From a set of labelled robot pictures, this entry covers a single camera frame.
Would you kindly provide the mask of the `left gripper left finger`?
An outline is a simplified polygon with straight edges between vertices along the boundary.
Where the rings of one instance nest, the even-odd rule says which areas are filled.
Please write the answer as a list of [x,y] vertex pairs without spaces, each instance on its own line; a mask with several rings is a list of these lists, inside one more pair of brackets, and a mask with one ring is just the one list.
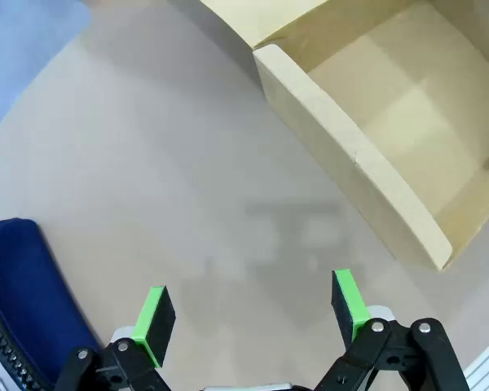
[[99,352],[75,349],[56,381],[56,390],[168,390],[163,366],[176,314],[167,287],[149,290],[133,331]]

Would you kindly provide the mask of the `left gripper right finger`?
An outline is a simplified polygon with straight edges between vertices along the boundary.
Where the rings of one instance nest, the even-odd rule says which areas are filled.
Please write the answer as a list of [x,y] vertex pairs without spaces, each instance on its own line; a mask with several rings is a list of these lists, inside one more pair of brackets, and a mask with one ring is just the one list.
[[405,327],[371,315],[348,269],[332,274],[331,305],[346,351],[317,390],[367,390],[381,371],[397,372],[409,390],[469,388],[437,319],[418,319]]

